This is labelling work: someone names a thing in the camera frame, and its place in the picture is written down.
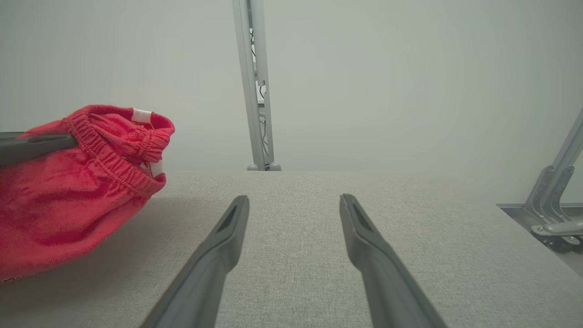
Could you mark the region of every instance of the white tag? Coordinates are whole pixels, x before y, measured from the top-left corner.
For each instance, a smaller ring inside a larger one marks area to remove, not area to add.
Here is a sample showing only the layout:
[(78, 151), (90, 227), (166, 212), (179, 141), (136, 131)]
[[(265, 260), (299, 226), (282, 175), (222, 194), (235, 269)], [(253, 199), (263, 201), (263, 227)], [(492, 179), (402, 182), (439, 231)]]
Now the white tag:
[(162, 169), (162, 161), (157, 163), (150, 162), (150, 170), (152, 171), (152, 177), (157, 177), (164, 173), (164, 170)]
[(132, 115), (132, 121), (139, 123), (152, 123), (151, 121), (152, 112), (147, 110), (139, 110), (134, 108), (134, 114)]

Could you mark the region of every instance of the gray fabric surface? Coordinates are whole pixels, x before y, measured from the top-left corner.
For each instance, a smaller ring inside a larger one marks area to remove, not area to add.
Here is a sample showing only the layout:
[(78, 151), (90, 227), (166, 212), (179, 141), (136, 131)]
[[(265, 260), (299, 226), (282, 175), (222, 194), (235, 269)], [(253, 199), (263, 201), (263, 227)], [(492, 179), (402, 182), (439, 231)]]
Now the gray fabric surface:
[(370, 327), (339, 195), (354, 194), (450, 327), (581, 327), (583, 280), (447, 179), (179, 172), (92, 254), (0, 285), (0, 327), (138, 327), (231, 200), (250, 217), (216, 327)]

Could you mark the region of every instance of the metal leg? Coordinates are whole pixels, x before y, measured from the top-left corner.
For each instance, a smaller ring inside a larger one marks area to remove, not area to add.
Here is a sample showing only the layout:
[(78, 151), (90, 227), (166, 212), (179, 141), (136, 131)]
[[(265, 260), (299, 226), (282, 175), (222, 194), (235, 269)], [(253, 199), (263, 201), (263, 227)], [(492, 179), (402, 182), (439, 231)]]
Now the metal leg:
[(552, 165), (549, 165), (543, 169), (535, 183), (535, 187), (532, 189), (531, 194), (528, 196), (528, 199), (526, 200), (526, 203), (523, 207), (523, 209), (528, 214), (536, 218), (541, 224), (555, 223), (552, 218), (549, 218), (545, 215), (545, 212), (543, 211), (540, 204), (540, 198), (547, 189), (547, 185), (551, 176), (553, 175), (553, 172), (554, 166)]
[(253, 164), (247, 166), (247, 170), (281, 171), (282, 167), (275, 162), (273, 154), (263, 0), (231, 1), (253, 154)]
[(549, 198), (543, 205), (543, 211), (551, 217), (555, 218), (558, 222), (571, 221), (571, 218), (561, 209), (561, 196), (563, 195), (563, 192), (565, 191), (571, 176), (573, 176), (574, 171), (575, 167), (573, 165), (567, 166), (563, 170), (561, 176), (557, 180), (557, 183), (551, 190)]

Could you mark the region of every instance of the white wall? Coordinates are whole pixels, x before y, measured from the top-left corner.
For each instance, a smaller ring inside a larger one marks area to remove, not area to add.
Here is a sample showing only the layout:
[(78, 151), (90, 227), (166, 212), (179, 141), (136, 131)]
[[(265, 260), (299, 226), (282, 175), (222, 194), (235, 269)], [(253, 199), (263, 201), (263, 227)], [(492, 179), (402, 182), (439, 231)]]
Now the white wall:
[(265, 1), (284, 170), (455, 177), (523, 203), (583, 106), (583, 2)]
[(230, 1), (0, 1), (0, 131), (87, 104), (151, 110), (172, 169), (252, 163)]

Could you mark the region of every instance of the metal bracket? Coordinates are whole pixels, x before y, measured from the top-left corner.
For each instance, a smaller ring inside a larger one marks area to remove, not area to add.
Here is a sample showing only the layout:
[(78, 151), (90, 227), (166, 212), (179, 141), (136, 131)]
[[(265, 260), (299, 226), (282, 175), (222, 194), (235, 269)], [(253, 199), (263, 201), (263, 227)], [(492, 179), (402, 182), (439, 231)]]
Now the metal bracket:
[(543, 211), (543, 208), (540, 204), (540, 198), (542, 194), (545, 192), (547, 185), (549, 184), (549, 180), (552, 177), (554, 172), (554, 166), (549, 165), (543, 169), (540, 173), (539, 178), (535, 183), (535, 187), (532, 189), (531, 194), (528, 196), (526, 203), (523, 206), (523, 209), (541, 224), (552, 224), (556, 223), (553, 219), (548, 218)]
[(583, 235), (583, 220), (578, 219), (570, 222), (534, 225), (531, 227), (531, 230), (539, 236), (581, 236)]
[(561, 238), (573, 246), (579, 246), (581, 244), (581, 241), (573, 236), (561, 236)]
[(543, 211), (547, 214), (556, 219), (558, 222), (568, 222), (571, 221), (571, 218), (563, 212), (561, 209), (561, 196), (567, 187), (567, 183), (573, 176), (575, 172), (575, 167), (573, 165), (567, 166), (557, 183), (554, 185), (553, 189), (551, 190), (549, 197), (545, 201), (543, 205)]

